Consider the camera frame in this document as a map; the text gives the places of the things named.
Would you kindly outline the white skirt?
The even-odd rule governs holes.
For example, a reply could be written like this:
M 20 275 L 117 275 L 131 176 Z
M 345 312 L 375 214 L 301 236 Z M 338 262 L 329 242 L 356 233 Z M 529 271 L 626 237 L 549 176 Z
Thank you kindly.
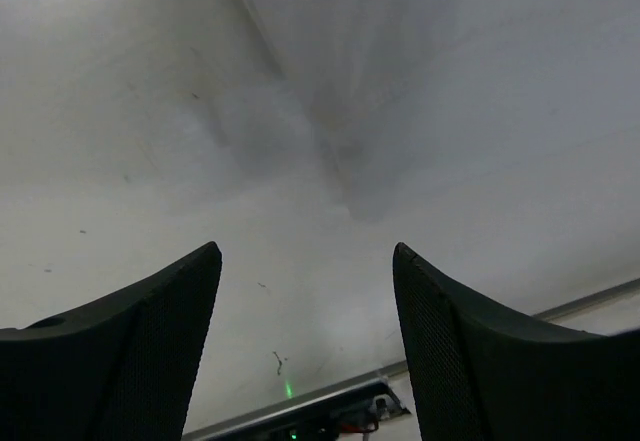
M 639 0 L 231 0 L 351 210 L 639 121 Z

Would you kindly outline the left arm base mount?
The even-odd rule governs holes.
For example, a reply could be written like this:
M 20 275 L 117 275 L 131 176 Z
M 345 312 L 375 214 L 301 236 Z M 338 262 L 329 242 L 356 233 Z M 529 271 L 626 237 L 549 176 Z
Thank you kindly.
M 410 411 L 387 379 L 358 377 L 184 434 L 184 440 L 337 440 Z

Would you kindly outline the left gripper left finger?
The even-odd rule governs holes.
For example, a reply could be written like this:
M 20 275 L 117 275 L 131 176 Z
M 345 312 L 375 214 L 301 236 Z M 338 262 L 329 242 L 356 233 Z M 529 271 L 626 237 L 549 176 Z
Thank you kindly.
M 208 242 L 88 304 L 2 329 L 2 439 L 180 439 L 221 270 Z

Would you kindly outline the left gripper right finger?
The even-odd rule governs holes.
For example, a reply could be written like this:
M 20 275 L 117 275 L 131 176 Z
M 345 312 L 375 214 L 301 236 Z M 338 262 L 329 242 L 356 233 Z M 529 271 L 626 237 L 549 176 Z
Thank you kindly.
M 425 440 L 635 440 L 639 334 L 536 319 L 448 277 L 405 244 L 393 287 Z

